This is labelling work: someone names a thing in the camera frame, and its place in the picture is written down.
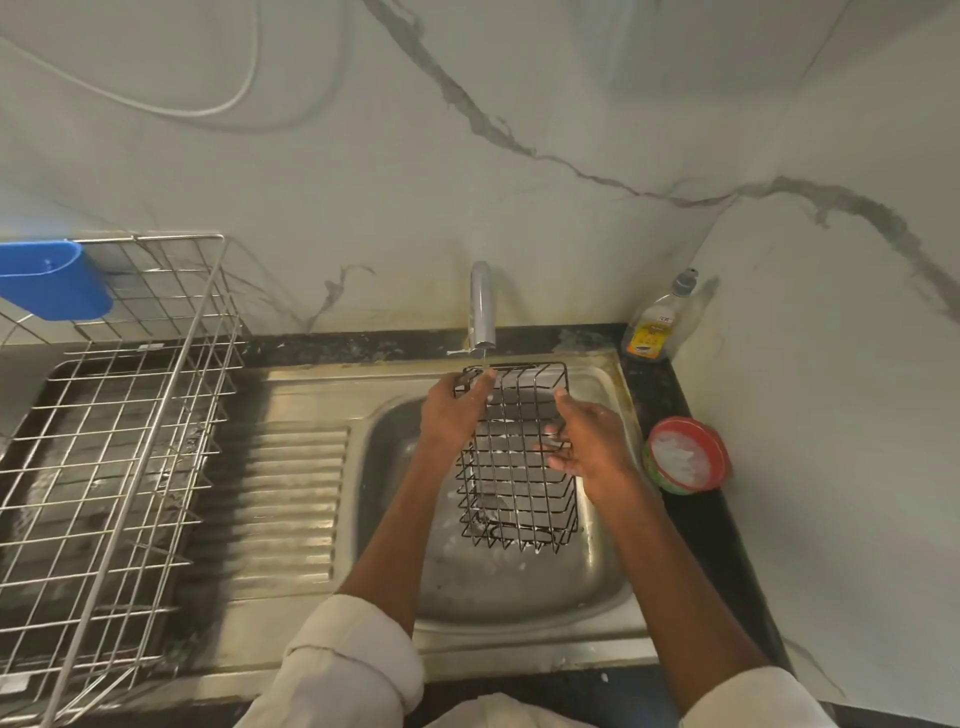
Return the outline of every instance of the wire basket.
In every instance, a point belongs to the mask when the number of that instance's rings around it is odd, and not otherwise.
[[[161,645],[172,576],[189,563],[191,502],[209,487],[220,397],[242,365],[222,235],[78,242],[113,298],[104,318],[52,325],[0,311],[2,344],[81,342],[0,459],[0,719],[42,726],[176,667]]]
[[[496,383],[473,438],[457,461],[463,496],[463,535],[473,544],[507,548],[516,544],[554,552],[579,526],[576,478],[546,466],[543,452],[564,445],[545,434],[560,424],[555,387],[567,387],[566,365],[498,366]],[[464,394],[481,367],[464,370],[454,388]]]

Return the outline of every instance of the countertop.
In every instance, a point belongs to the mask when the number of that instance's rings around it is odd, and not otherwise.
[[[616,348],[623,329],[622,324],[499,328],[497,353]],[[254,337],[246,347],[244,361],[248,366],[284,366],[446,358],[446,352],[462,348],[464,334],[445,329]],[[620,364],[644,435],[665,417],[689,415],[669,362],[647,364],[621,356]],[[663,498],[673,522],[733,614],[775,665],[789,668],[723,494],[663,494]],[[462,700],[489,692],[505,692],[598,728],[676,726],[679,719],[659,666],[644,666],[432,683],[426,686],[423,701],[408,716],[406,725],[425,725]],[[77,725],[110,728],[129,725],[135,719],[138,726],[228,728],[248,704],[184,705],[136,718],[118,712],[84,718]]]

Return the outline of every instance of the yellow label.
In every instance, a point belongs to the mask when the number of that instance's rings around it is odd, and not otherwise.
[[[634,331],[627,351],[647,359],[656,359],[666,343],[672,327],[663,324],[647,324]]]

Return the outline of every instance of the hand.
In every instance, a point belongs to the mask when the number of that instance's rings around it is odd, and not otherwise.
[[[420,410],[419,449],[433,449],[451,462],[473,435],[496,383],[496,370],[488,369],[473,379],[466,394],[455,397],[453,387],[461,376],[457,372],[442,376],[430,388]]]
[[[554,390],[554,397],[566,425],[559,434],[556,425],[548,425],[546,433],[572,447],[548,454],[550,468],[581,475],[594,503],[605,486],[639,479],[619,415],[602,404],[577,401],[563,387]]]

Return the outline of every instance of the wall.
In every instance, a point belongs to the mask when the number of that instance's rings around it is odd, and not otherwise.
[[[843,7],[263,2],[250,95],[201,119],[0,42],[0,235],[228,233],[255,331],[461,327],[480,258],[503,325],[625,320],[703,242]],[[256,27],[247,0],[3,8],[45,60],[182,109],[241,84]]]
[[[928,19],[837,69],[905,15]],[[790,656],[827,700],[960,725],[960,7],[854,2],[695,264],[676,362]]]

